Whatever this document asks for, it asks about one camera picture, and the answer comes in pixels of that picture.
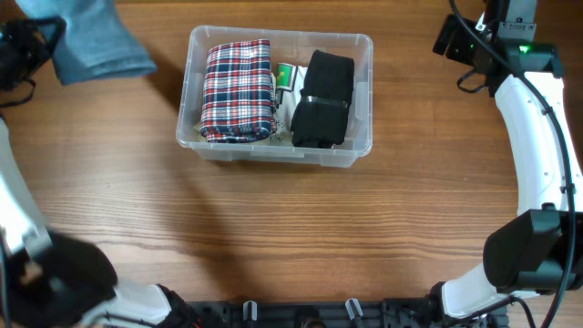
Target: plastic storage bin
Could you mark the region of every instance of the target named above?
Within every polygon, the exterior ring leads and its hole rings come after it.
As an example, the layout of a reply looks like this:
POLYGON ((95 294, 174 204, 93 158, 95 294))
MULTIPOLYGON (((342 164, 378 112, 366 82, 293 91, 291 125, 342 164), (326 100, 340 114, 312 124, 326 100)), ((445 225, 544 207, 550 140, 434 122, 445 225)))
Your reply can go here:
POLYGON ((190 34, 176 139, 182 147, 194 149, 204 159, 248 159, 350 167, 373 147, 373 41, 366 35, 356 34, 198 26, 190 34), (198 142, 193 127, 200 121, 209 49, 229 42, 259 38, 271 41, 272 70, 281 62, 307 67, 316 49, 354 59, 353 103, 342 145, 334 145, 332 149, 307 149, 198 142))

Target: black folded cloth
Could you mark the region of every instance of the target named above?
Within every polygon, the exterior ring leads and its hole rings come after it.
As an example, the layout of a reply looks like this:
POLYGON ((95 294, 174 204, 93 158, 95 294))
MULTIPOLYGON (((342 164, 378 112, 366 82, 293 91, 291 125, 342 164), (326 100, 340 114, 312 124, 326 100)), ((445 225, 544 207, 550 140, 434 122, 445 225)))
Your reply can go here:
POLYGON ((293 146, 328 149, 342 144, 353 88, 353 59, 314 51, 303 81, 302 100, 291 120, 293 146))

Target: wooden table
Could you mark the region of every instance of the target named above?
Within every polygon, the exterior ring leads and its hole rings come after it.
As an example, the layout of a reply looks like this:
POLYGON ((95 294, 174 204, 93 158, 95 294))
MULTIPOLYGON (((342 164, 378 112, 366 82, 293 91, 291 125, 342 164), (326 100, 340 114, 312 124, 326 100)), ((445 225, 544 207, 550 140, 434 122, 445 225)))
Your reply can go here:
MULTIPOLYGON (((118 11, 158 73, 61 87, 45 65, 33 101, 3 111, 52 227, 96 243, 120 276, 190 301, 418 297, 476 266, 486 237, 515 218, 516 173, 494 99, 460 92, 468 67, 431 51, 445 0, 142 2, 118 11), (199 25, 370 36, 373 151, 330 169, 210 162, 181 148, 183 70, 199 25)), ((483 9, 460 4, 471 18, 483 9)), ((581 9, 547 0, 537 10, 537 40, 557 44, 567 72, 579 154, 581 9)), ((550 301, 529 301, 538 323, 550 301)), ((582 305, 583 292, 570 292, 555 326, 579 325, 582 305)), ((518 309, 511 320, 525 324, 518 309)))

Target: plaid fabric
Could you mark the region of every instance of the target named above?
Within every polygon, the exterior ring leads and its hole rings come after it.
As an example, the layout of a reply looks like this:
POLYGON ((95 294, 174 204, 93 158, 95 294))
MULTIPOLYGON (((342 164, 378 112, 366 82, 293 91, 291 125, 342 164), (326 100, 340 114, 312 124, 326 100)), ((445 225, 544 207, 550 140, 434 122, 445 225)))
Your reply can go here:
POLYGON ((208 142, 252 142, 275 132, 269 40, 209 50, 200 134, 208 142))

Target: black cable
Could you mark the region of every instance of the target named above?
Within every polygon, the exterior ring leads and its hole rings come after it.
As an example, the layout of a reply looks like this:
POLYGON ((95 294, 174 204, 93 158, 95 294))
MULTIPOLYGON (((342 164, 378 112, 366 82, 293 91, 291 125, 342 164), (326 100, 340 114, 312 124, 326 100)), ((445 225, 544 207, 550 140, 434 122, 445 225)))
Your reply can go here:
POLYGON ((553 321, 553 318, 557 314, 558 307, 560 306, 561 302, 563 301, 563 296, 565 294, 565 290, 567 289, 568 284, 568 276, 571 273, 571 268, 573 267, 573 258, 575 257, 575 245, 576 245, 576 237, 577 237, 577 222, 575 221, 575 185, 573 184, 573 179, 571 177, 571 165, 568 157, 568 149, 567 149, 567 142, 565 141, 565 136, 563 134, 563 130, 561 129, 560 124, 558 123, 557 115, 553 108, 547 103, 547 100, 543 97, 543 95, 537 90, 537 88, 528 81, 525 77, 524 71, 518 71, 514 67, 512 67, 503 57, 501 57, 489 44, 487 44, 482 38, 474 33, 473 29, 465 23, 464 18, 461 16, 459 11, 457 10, 457 6, 455 5, 455 0, 449 0, 449 5, 454 12, 455 18, 459 22, 459 24, 466 30, 466 32, 473 37, 480 46, 482 46, 492 57, 500 63, 505 69, 507 69, 510 73, 520 79, 535 95, 538 101, 543 106, 543 113, 548 115, 553 128, 557 134, 557 140, 561 151, 561 157, 563 159, 563 168, 565 171, 565 187, 561 188, 561 191, 564 191, 567 194, 567 205, 568 205, 568 250, 567 250, 567 258, 565 267, 563 268, 563 274, 561 276, 560 283, 557 287, 557 292, 555 293, 555 298, 551 303, 545 321, 541 325, 542 328, 548 328, 553 321))
POLYGON ((462 83, 464 83, 464 81, 466 81, 469 77, 471 77, 475 73, 476 73, 476 69, 472 68, 472 70, 470 70, 469 72, 463 74, 460 78, 458 78, 457 82, 455 82, 455 84, 457 85, 457 88, 466 92, 466 93, 469 93, 469 94, 475 94, 476 92, 482 91, 482 89, 486 87, 486 85, 484 85, 484 84, 481 86, 475 87, 473 89, 468 89, 468 88, 462 87, 462 83))
POLYGON ((508 296, 503 301, 492 304, 483 310, 472 313, 470 316, 467 316, 466 318, 453 320, 452 322, 445 325, 444 328, 453 327, 453 326, 458 325, 458 324, 459 325, 468 324, 468 323, 472 322, 476 317, 480 317, 484 314, 491 313, 492 311, 495 311, 495 310, 498 310, 498 309, 503 308, 505 306, 508 306, 509 304, 513 304, 514 302, 517 302, 518 304, 520 304, 520 306, 522 306, 522 309, 525 311, 525 315, 527 316, 527 320, 528 320, 528 326, 530 328, 536 328, 537 326, 535 325, 535 319, 532 317, 532 312, 530 312, 530 309, 528 308, 527 303, 523 299, 521 299, 519 297, 515 297, 515 296, 508 296))
POLYGON ((5 248, 4 248, 4 241, 0 240, 0 261, 2 262, 0 265, 0 273, 2 273, 2 315, 4 316, 4 326, 5 328, 12 327, 12 319, 10 319, 10 307, 8 306, 8 268, 6 265, 6 256, 5 256, 5 248))
POLYGON ((9 101, 7 103, 0 104, 0 108, 9 108, 9 107, 14 107, 14 106, 20 106, 22 104, 27 103, 30 99, 33 98, 33 95, 35 94, 36 82, 32 78, 25 79, 25 82, 28 82, 28 84, 30 84, 33 87, 30 90, 30 93, 28 93, 28 96, 26 96, 24 99, 20 99, 17 101, 9 101))
POLYGON ((155 328, 157 326, 154 323, 148 323, 148 322, 145 322, 141 319, 132 319, 132 318, 125 317, 123 315, 117 315, 117 314, 105 312, 105 313, 102 313, 102 314, 96 316, 95 318, 93 318, 93 320, 91 321, 91 323, 87 327, 93 328, 97 324, 97 322, 101 319, 107 319, 108 321, 110 321, 111 319, 114 319, 114 320, 119 320, 119 321, 122 321, 125 323, 135 323, 135 324, 143 325, 145 327, 150 327, 150 328, 155 328))

